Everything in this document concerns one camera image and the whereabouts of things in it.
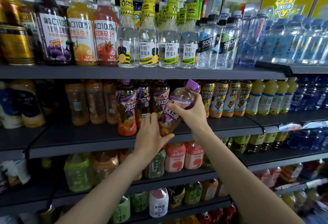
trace orange juice bottle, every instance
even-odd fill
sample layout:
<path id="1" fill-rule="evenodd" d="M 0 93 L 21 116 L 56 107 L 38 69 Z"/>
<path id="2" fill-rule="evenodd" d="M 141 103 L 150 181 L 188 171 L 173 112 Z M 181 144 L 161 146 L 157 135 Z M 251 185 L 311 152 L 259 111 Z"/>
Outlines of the orange juice bottle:
<path id="1" fill-rule="evenodd" d="M 287 84 L 289 85 L 289 87 L 281 101 L 281 110 L 280 110 L 281 113 L 287 113 L 289 111 L 289 107 L 292 102 L 294 93 L 298 88 L 296 79 L 297 77 L 289 77 L 287 80 Z"/>
<path id="2" fill-rule="evenodd" d="M 246 114 L 250 114 L 250 115 L 257 114 L 258 103 L 260 101 L 264 88 L 265 88 L 265 84 L 263 80 L 255 80 L 253 82 L 251 94 L 249 95 L 246 104 Z"/>
<path id="3" fill-rule="evenodd" d="M 93 9 L 88 8 L 86 0 L 71 0 L 67 9 L 71 38 L 74 43 L 74 56 L 77 65 L 98 65 L 94 34 Z"/>
<path id="4" fill-rule="evenodd" d="M 135 122 L 136 92 L 129 79 L 122 79 L 117 87 L 118 133 L 132 136 L 137 132 Z"/>
<path id="5" fill-rule="evenodd" d="M 277 93 L 278 85 L 276 80 L 266 80 L 265 89 L 261 95 L 260 101 L 258 102 L 258 113 L 267 115 L 270 111 L 270 106 L 275 93 Z"/>
<path id="6" fill-rule="evenodd" d="M 287 93 L 287 90 L 289 88 L 289 85 L 285 80 L 278 80 L 277 85 L 278 85 L 278 90 L 272 99 L 270 112 L 269 112 L 270 114 L 279 114 L 279 112 L 281 111 L 282 99 L 284 98 L 285 93 Z"/>
<path id="7" fill-rule="evenodd" d="M 90 119 L 92 124 L 98 125 L 106 122 L 106 109 L 104 90 L 101 80 L 89 79 L 85 84 L 87 92 Z"/>

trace purple bottle cap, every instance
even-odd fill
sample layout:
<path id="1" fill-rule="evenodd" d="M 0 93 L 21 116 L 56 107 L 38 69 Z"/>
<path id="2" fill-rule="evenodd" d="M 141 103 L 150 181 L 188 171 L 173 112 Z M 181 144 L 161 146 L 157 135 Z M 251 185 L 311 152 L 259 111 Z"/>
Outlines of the purple bottle cap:
<path id="1" fill-rule="evenodd" d="M 196 90 L 199 87 L 198 83 L 189 79 L 186 83 L 186 88 L 191 88 L 193 90 Z"/>

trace yellow drink bottle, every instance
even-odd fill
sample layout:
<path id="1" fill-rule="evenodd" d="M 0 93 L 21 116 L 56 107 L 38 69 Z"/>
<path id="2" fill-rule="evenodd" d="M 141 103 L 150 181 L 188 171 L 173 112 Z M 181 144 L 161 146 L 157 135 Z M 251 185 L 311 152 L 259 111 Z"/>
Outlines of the yellow drink bottle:
<path id="1" fill-rule="evenodd" d="M 289 77 L 287 80 L 287 84 L 289 85 L 289 87 L 281 101 L 281 108 L 280 108 L 281 113 L 287 113 L 289 111 L 289 107 L 292 102 L 294 93 L 298 88 L 296 79 L 297 77 Z"/>
<path id="2" fill-rule="evenodd" d="M 278 90 L 277 93 L 275 93 L 275 96 L 272 99 L 271 106 L 270 106 L 270 114 L 279 114 L 281 110 L 281 102 L 285 94 L 287 93 L 287 90 L 289 88 L 289 85 L 285 80 L 278 80 L 277 81 Z"/>
<path id="3" fill-rule="evenodd" d="M 265 84 L 263 80 L 255 80 L 253 82 L 251 94 L 248 97 L 246 104 L 246 114 L 257 114 L 258 103 L 264 91 Z"/>
<path id="4" fill-rule="evenodd" d="M 86 0 L 71 0 L 67 9 L 68 23 L 74 56 L 77 65 L 98 65 L 94 32 L 94 10 L 88 8 Z"/>
<path id="5" fill-rule="evenodd" d="M 270 111 L 272 99 L 277 93 L 278 85 L 276 83 L 276 80 L 266 80 L 264 84 L 265 89 L 258 103 L 258 113 L 262 115 L 267 115 Z"/>

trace clear glass bottle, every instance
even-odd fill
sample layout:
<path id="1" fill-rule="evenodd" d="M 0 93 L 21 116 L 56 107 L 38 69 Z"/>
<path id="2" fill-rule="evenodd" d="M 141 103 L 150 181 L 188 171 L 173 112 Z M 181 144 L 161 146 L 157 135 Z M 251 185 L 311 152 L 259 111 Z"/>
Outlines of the clear glass bottle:
<path id="1" fill-rule="evenodd" d="M 94 10 L 94 6 L 93 6 L 93 0 L 87 0 L 87 5 L 88 8 L 93 9 Z"/>
<path id="2" fill-rule="evenodd" d="M 144 0 L 143 21 L 138 31 L 140 66 L 156 67 L 159 57 L 159 34 L 155 24 L 155 0 Z"/>
<path id="3" fill-rule="evenodd" d="M 211 14 L 207 19 L 207 24 L 200 27 L 197 69 L 216 69 L 217 65 L 222 27 L 216 24 L 219 15 Z"/>
<path id="4" fill-rule="evenodd" d="M 227 24 L 223 28 L 217 57 L 217 69 L 232 69 L 234 66 L 240 32 L 235 22 L 235 17 L 228 17 Z"/>
<path id="5" fill-rule="evenodd" d="M 183 28 L 180 48 L 179 48 L 179 67 L 184 69 L 192 69 L 195 67 L 197 60 L 197 48 L 199 34 L 196 30 L 196 16 L 194 14 L 187 14 L 187 23 Z"/>
<path id="6" fill-rule="evenodd" d="M 179 59 L 179 34 L 176 26 L 177 0 L 167 0 L 166 22 L 160 35 L 159 66 L 172 69 L 177 67 Z"/>
<path id="7" fill-rule="evenodd" d="M 118 66 L 134 68 L 139 66 L 139 37 L 133 21 L 132 0 L 121 1 L 121 19 L 117 28 L 117 60 Z"/>

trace juice bottle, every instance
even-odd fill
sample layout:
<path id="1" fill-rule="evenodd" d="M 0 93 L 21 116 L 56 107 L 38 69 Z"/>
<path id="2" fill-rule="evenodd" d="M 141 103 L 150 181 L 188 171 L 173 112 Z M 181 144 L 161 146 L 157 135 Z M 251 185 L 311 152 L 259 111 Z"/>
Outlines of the juice bottle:
<path id="1" fill-rule="evenodd" d="M 35 0 L 37 31 L 45 62 L 49 65 L 72 64 L 72 54 L 68 49 L 67 20 L 65 13 L 55 0 Z"/>
<path id="2" fill-rule="evenodd" d="M 166 152 L 164 149 L 160 150 L 158 154 L 153 158 L 149 165 L 144 169 L 144 175 L 146 178 L 158 178 L 164 174 Z"/>
<path id="3" fill-rule="evenodd" d="M 270 114 L 279 114 L 279 112 L 281 111 L 282 99 L 284 98 L 285 93 L 289 88 L 289 85 L 285 80 L 278 80 L 277 85 L 278 85 L 278 90 L 272 99 L 272 103 L 270 105 L 270 111 L 269 111 Z"/>
<path id="4" fill-rule="evenodd" d="M 120 203 L 115 208 L 112 220 L 113 224 L 119 224 L 126 222 L 131 216 L 131 207 L 130 207 L 130 196 L 124 195 Z"/>
<path id="5" fill-rule="evenodd" d="M 278 85 L 276 80 L 265 80 L 265 89 L 258 102 L 258 113 L 267 115 L 270 111 L 270 106 L 275 93 L 277 93 Z"/>
<path id="6" fill-rule="evenodd" d="M 128 148 L 128 149 L 121 149 L 120 150 L 120 164 L 123 163 L 123 161 L 127 158 L 127 156 L 129 154 L 133 153 L 133 148 Z M 142 172 L 139 173 L 139 175 L 133 180 L 133 181 L 137 181 L 140 180 L 142 178 Z"/>
<path id="7" fill-rule="evenodd" d="M 250 138 L 250 135 L 232 137 L 232 142 L 228 144 L 228 148 L 234 154 L 244 153 Z"/>
<path id="8" fill-rule="evenodd" d="M 134 213 L 142 212 L 148 208 L 149 192 L 131 194 L 132 210 Z"/>
<path id="9" fill-rule="evenodd" d="M 229 80 L 229 87 L 223 104 L 222 116 L 232 117 L 234 115 L 235 103 L 240 89 L 239 80 Z"/>
<path id="10" fill-rule="evenodd" d="M 121 1 L 121 19 L 117 28 L 117 60 L 118 66 L 134 68 L 139 66 L 140 50 L 138 30 L 133 21 L 132 0 Z"/>
<path id="11" fill-rule="evenodd" d="M 94 186 L 94 175 L 89 152 L 71 154 L 64 165 L 65 176 L 71 191 L 89 190 Z"/>
<path id="12" fill-rule="evenodd" d="M 96 152 L 93 160 L 93 170 L 96 173 L 97 184 L 108 177 L 118 167 L 116 150 Z"/>
<path id="13" fill-rule="evenodd" d="M 182 204 L 182 200 L 186 194 L 184 185 L 178 185 L 168 188 L 170 194 L 170 205 L 171 209 L 176 208 Z"/>
<path id="14" fill-rule="evenodd" d="M 158 218 L 166 215 L 169 207 L 169 194 L 167 189 L 151 190 L 149 192 L 149 215 Z"/>
<path id="15" fill-rule="evenodd" d="M 184 168 L 188 170 L 198 169 L 202 165 L 204 150 L 194 141 L 185 142 L 186 157 Z"/>
<path id="16" fill-rule="evenodd" d="M 212 118 L 220 118 L 222 115 L 224 99 L 228 92 L 228 81 L 215 81 L 215 89 L 213 101 L 211 102 L 210 116 Z"/>
<path id="17" fill-rule="evenodd" d="M 287 135 L 288 135 L 289 131 L 281 131 L 278 132 L 275 140 L 273 141 L 270 150 L 278 150 L 279 147 L 281 147 L 282 143 L 287 139 Z"/>
<path id="18" fill-rule="evenodd" d="M 27 34 L 31 37 L 33 53 L 38 63 L 44 62 L 41 47 L 38 45 L 39 36 L 36 29 L 36 19 L 34 15 L 35 0 L 22 0 L 23 4 L 18 7 L 18 13 L 22 25 L 26 28 Z"/>
<path id="19" fill-rule="evenodd" d="M 94 30 L 96 34 L 99 64 L 117 66 L 116 30 L 120 20 L 112 8 L 111 0 L 97 0 L 94 12 Z"/>
<path id="20" fill-rule="evenodd" d="M 104 89 L 101 80 L 89 79 L 85 83 L 90 119 L 92 124 L 98 125 L 106 122 L 106 109 L 104 102 Z"/>
<path id="21" fill-rule="evenodd" d="M 217 179 L 203 181 L 202 182 L 203 192 L 200 199 L 202 199 L 203 201 L 208 201 L 213 199 L 215 197 L 215 192 L 218 185 L 219 182 Z"/>
<path id="22" fill-rule="evenodd" d="M 248 144 L 245 149 L 246 154 L 252 154 L 255 152 L 259 152 L 261 149 L 261 145 L 264 141 L 266 134 L 256 134 L 256 135 L 251 135 Z"/>
<path id="23" fill-rule="evenodd" d="M 40 127 L 46 123 L 40 106 L 36 100 L 36 89 L 33 81 L 14 80 L 10 87 L 15 90 L 24 125 L 29 128 Z"/>
<path id="24" fill-rule="evenodd" d="M 136 92 L 129 79 L 122 79 L 117 87 L 118 133 L 122 136 L 132 136 L 137 132 L 135 122 Z"/>
<path id="25" fill-rule="evenodd" d="M 190 109 L 195 102 L 194 91 L 198 88 L 198 84 L 193 80 L 188 80 L 186 87 L 176 88 L 169 97 L 169 102 L 180 106 L 183 109 Z M 159 118 L 159 133 L 163 137 L 170 134 L 181 122 L 181 118 L 172 112 L 167 106 L 163 115 Z"/>
<path id="26" fill-rule="evenodd" d="M 155 0 L 144 0 L 143 22 L 138 34 L 140 42 L 140 66 L 158 66 L 159 35 L 155 24 Z"/>
<path id="27" fill-rule="evenodd" d="M 190 183 L 186 185 L 186 196 L 184 202 L 186 204 L 199 203 L 202 195 L 203 186 L 200 182 Z"/>
<path id="28" fill-rule="evenodd" d="M 158 80 L 153 85 L 153 111 L 162 116 L 169 100 L 170 86 L 164 80 Z"/>
<path id="29" fill-rule="evenodd" d="M 200 95 L 206 111 L 206 117 L 210 116 L 210 106 L 214 94 L 215 83 L 203 81 L 200 84 Z"/>
<path id="30" fill-rule="evenodd" d="M 140 128 L 142 119 L 150 113 L 150 87 L 148 82 L 140 80 L 137 88 L 137 106 L 135 108 L 135 118 L 137 128 Z"/>
<path id="31" fill-rule="evenodd" d="M 281 101 L 281 113 L 287 113 L 289 111 L 290 104 L 292 102 L 294 93 L 298 89 L 298 84 L 296 82 L 296 77 L 289 77 L 287 84 L 289 85 L 286 94 Z"/>
<path id="32" fill-rule="evenodd" d="M 5 81 L 0 81 L 0 119 L 6 129 L 24 125 L 15 92 Z"/>
<path id="33" fill-rule="evenodd" d="M 81 81 L 65 84 L 65 90 L 70 103 L 72 122 L 75 126 L 84 126 L 90 121 L 85 85 Z"/>
<path id="34" fill-rule="evenodd" d="M 251 93 L 248 97 L 246 109 L 246 114 L 255 115 L 257 114 L 258 103 L 260 101 L 261 95 L 264 91 L 265 84 L 263 80 L 255 80 L 251 89 Z"/>
<path id="35" fill-rule="evenodd" d="M 111 125 L 118 124 L 118 110 L 116 102 L 117 83 L 113 80 L 107 80 L 104 83 L 104 97 L 106 105 L 107 122 Z"/>
<path id="36" fill-rule="evenodd" d="M 77 65 L 98 65 L 94 35 L 94 15 L 86 0 L 71 0 L 72 7 L 67 9 L 68 23 L 74 57 Z"/>
<path id="37" fill-rule="evenodd" d="M 265 151 L 270 150 L 271 145 L 272 145 L 273 141 L 275 140 L 276 136 L 277 136 L 277 132 L 272 132 L 270 134 L 266 134 L 264 137 L 263 143 L 261 145 L 260 152 L 265 152 Z"/>
<path id="38" fill-rule="evenodd" d="M 166 157 L 164 169 L 166 172 L 178 172 L 183 168 L 186 147 L 183 143 L 168 144 L 165 147 Z"/>
<path id="39" fill-rule="evenodd" d="M 234 109 L 234 116 L 244 116 L 248 97 L 251 93 L 252 81 L 241 80 L 240 90 L 237 95 L 237 100 Z"/>

